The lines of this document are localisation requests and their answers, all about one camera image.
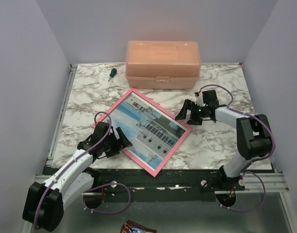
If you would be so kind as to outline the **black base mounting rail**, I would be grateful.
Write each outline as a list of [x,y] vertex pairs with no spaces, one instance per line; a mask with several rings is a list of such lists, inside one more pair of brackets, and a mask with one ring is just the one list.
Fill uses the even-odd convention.
[[245,189],[242,177],[225,178],[216,169],[163,169],[156,177],[143,169],[87,168],[85,173],[93,178],[93,187],[118,183],[116,187],[107,186],[75,196],[92,202],[211,202],[217,191],[229,194]]

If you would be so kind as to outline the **green handled screwdriver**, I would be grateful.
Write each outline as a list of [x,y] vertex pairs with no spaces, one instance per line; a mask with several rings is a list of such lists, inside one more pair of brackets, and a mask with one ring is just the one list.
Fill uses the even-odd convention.
[[117,69],[116,68],[113,68],[110,72],[110,75],[109,75],[109,80],[110,81],[115,75],[117,74]]

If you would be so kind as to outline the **brown snack wrapper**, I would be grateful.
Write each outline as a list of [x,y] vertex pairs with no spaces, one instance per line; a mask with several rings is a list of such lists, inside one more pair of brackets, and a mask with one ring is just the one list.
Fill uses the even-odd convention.
[[157,233],[156,230],[127,220],[121,227],[120,233]]

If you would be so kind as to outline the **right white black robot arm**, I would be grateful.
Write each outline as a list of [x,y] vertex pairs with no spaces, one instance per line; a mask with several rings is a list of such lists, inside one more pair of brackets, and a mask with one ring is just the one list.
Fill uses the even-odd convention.
[[254,162],[271,156],[275,149],[273,134],[266,115],[252,115],[220,104],[215,90],[195,92],[196,100],[186,99],[176,120],[186,119],[188,125],[202,125],[203,121],[221,122],[236,129],[237,153],[219,169],[216,184],[222,190],[234,185],[234,178],[243,175]]

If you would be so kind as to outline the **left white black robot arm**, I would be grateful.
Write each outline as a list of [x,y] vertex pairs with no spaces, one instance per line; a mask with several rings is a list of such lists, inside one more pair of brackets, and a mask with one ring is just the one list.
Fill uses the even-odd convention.
[[118,155],[131,147],[120,127],[99,122],[94,132],[77,145],[71,158],[51,177],[42,183],[34,182],[28,190],[22,218],[37,229],[52,232],[60,224],[65,209],[83,192],[95,192],[101,180],[87,172],[87,168],[101,158]]

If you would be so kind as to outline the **orange translucent plastic toolbox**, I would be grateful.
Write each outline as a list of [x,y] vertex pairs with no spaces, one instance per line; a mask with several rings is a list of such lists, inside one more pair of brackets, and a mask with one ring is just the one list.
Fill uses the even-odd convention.
[[197,42],[129,41],[125,77],[138,89],[193,89],[200,77]]

